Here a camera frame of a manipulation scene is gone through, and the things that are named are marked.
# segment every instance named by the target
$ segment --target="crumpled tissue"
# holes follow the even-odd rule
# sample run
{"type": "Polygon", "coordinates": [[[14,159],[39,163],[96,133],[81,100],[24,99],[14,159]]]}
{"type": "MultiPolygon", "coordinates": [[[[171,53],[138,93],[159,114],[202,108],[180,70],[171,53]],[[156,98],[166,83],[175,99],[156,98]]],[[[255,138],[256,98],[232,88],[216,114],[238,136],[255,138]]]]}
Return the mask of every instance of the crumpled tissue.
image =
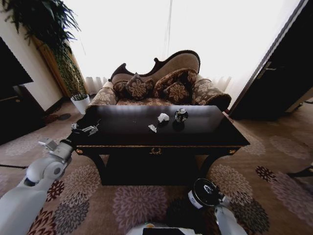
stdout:
{"type": "Polygon", "coordinates": [[[157,128],[153,124],[149,125],[148,127],[155,133],[157,132],[157,128]]]}
{"type": "Polygon", "coordinates": [[[168,121],[170,117],[167,114],[161,113],[160,116],[157,117],[159,122],[168,121]]]}

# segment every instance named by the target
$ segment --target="table drawer handle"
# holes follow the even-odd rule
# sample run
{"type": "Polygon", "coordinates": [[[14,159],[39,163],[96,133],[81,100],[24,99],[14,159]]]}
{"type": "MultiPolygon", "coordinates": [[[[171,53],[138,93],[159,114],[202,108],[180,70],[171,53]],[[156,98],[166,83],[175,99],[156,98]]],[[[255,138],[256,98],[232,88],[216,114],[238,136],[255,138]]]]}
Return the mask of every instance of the table drawer handle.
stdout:
{"type": "Polygon", "coordinates": [[[160,155],[160,154],[162,154],[162,150],[161,150],[161,148],[158,148],[158,150],[156,151],[155,148],[152,148],[150,154],[160,155]]]}

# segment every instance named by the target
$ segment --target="door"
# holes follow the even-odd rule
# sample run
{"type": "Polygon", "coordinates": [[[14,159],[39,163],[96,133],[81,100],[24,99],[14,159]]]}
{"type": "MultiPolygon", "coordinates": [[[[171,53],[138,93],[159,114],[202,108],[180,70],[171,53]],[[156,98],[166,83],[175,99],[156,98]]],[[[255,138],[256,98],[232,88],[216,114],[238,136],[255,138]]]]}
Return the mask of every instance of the door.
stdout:
{"type": "Polygon", "coordinates": [[[276,119],[282,115],[313,86],[312,56],[313,2],[308,1],[253,82],[250,82],[250,87],[242,92],[230,109],[230,116],[276,119]]]}

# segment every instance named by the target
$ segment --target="brown patterned cushion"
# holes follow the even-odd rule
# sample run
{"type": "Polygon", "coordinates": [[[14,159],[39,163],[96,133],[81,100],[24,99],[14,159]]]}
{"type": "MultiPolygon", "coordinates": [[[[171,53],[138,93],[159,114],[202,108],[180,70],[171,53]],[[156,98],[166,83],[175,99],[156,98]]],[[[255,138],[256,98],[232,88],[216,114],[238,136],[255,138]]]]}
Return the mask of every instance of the brown patterned cushion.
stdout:
{"type": "Polygon", "coordinates": [[[142,81],[138,73],[136,73],[131,80],[126,84],[126,90],[135,100],[144,99],[150,90],[153,88],[153,80],[149,79],[148,81],[142,81]]]}
{"type": "Polygon", "coordinates": [[[190,101],[190,95],[184,84],[181,82],[175,82],[168,88],[164,89],[165,98],[171,101],[173,104],[185,104],[190,101]]]}
{"type": "Polygon", "coordinates": [[[228,108],[230,101],[230,95],[214,87],[208,79],[201,79],[193,86],[192,105],[216,105],[221,111],[224,111],[228,108]]]}
{"type": "Polygon", "coordinates": [[[93,105],[115,105],[117,100],[118,98],[115,95],[115,91],[111,87],[103,87],[92,99],[87,108],[93,105]]]}
{"type": "Polygon", "coordinates": [[[119,98],[131,98],[129,93],[126,90],[126,84],[128,83],[128,80],[119,80],[114,83],[113,89],[117,93],[119,98]]]}
{"type": "Polygon", "coordinates": [[[178,80],[184,84],[188,92],[191,93],[192,85],[196,81],[197,74],[197,71],[191,68],[182,68],[169,73],[156,82],[153,89],[153,97],[162,97],[163,90],[178,80]]]}

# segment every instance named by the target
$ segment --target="patterned carpet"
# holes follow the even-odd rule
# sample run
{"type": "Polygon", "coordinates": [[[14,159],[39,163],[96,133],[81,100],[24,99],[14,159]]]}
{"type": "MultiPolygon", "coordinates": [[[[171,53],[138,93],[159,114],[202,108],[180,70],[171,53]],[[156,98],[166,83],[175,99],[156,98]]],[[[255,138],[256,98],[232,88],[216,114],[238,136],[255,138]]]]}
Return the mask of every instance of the patterned carpet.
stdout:
{"type": "MultiPolygon", "coordinates": [[[[1,145],[0,164],[28,166],[45,155],[37,141],[42,137],[60,141],[81,117],[70,102],[55,114],[63,113],[71,113],[71,118],[1,145]]],[[[218,159],[207,177],[232,198],[230,207],[248,234],[312,234],[313,177],[294,180],[286,175],[313,162],[312,117],[313,105],[304,104],[276,122],[234,121],[251,145],[218,159]]],[[[204,156],[197,156],[199,165],[203,160],[204,156]]],[[[0,167],[0,195],[24,174],[23,169],[0,167]]],[[[93,162],[74,153],[28,234],[122,235],[146,221],[183,222],[198,232],[219,234],[212,210],[190,212],[187,192],[188,187],[176,186],[103,187],[93,162]],[[184,217],[190,214],[194,221],[184,217]]]]}

